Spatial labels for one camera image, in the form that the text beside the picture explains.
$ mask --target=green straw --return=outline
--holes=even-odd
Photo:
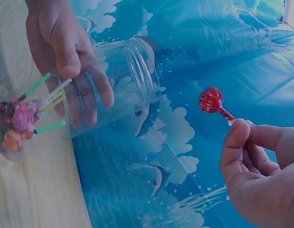
[[[57,128],[60,128],[60,127],[62,127],[64,125],[66,125],[66,122],[61,121],[61,122],[59,122],[57,124],[54,124],[54,125],[51,125],[49,127],[45,127],[45,128],[42,128],[42,129],[38,130],[37,134],[43,134],[45,132],[52,131],[52,130],[55,130]]]
[[[49,77],[51,77],[50,73],[47,73],[41,80],[39,80],[31,89],[29,89],[25,95],[28,96],[33,93],[39,86],[41,86]]]

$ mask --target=hand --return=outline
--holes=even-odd
[[[89,74],[102,103],[111,107],[113,92],[108,78],[95,58],[91,42],[77,20],[68,0],[26,0],[29,15],[27,35],[31,53],[42,74],[58,69],[62,78],[73,78],[65,87],[69,112],[74,127],[81,128],[83,119],[88,126],[97,120],[97,107]],[[59,85],[58,80],[47,83],[49,91]],[[65,115],[63,103],[56,107]]]
[[[278,164],[263,147],[276,152]],[[261,228],[294,228],[294,128],[236,120],[220,168],[244,219]]]

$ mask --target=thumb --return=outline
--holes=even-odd
[[[243,175],[242,163],[243,146],[249,134],[250,125],[243,119],[237,119],[225,138],[220,168],[228,188],[241,184],[250,178]]]
[[[54,28],[51,35],[51,45],[54,48],[56,65],[61,75],[65,78],[79,75],[81,64],[70,32],[60,26]]]

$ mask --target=table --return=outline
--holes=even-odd
[[[26,38],[24,0],[0,0],[0,97],[39,74]],[[0,228],[89,228],[72,142],[0,154]]]

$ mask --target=lollipop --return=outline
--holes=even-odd
[[[219,112],[228,120],[228,125],[232,125],[235,118],[222,107],[222,93],[215,87],[209,87],[204,90],[199,97],[199,106],[203,112],[216,113]]]

